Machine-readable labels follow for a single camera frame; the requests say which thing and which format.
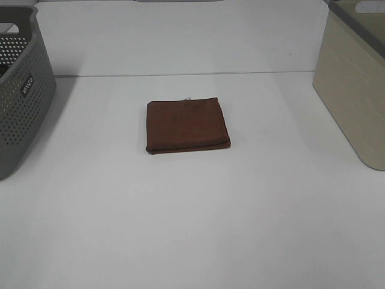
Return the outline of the brown towel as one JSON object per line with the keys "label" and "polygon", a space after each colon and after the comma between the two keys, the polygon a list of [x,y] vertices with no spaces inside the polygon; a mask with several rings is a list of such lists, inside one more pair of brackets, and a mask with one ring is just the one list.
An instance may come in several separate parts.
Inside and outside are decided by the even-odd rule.
{"label": "brown towel", "polygon": [[150,154],[206,151],[231,146],[217,98],[151,101],[146,107]]}

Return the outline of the beige plastic storage bin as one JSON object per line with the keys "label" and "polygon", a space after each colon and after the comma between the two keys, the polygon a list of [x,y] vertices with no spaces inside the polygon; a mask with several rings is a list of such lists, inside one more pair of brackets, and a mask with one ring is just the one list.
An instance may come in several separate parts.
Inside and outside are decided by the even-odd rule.
{"label": "beige plastic storage bin", "polygon": [[329,1],[313,87],[360,161],[384,170],[384,1]]}

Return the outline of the grey perforated plastic basket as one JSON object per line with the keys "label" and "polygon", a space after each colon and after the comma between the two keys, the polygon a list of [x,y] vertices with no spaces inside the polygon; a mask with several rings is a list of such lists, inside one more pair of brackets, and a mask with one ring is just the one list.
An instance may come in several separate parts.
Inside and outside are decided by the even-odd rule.
{"label": "grey perforated plastic basket", "polygon": [[51,106],[56,81],[32,6],[1,7],[1,179],[18,167]]}

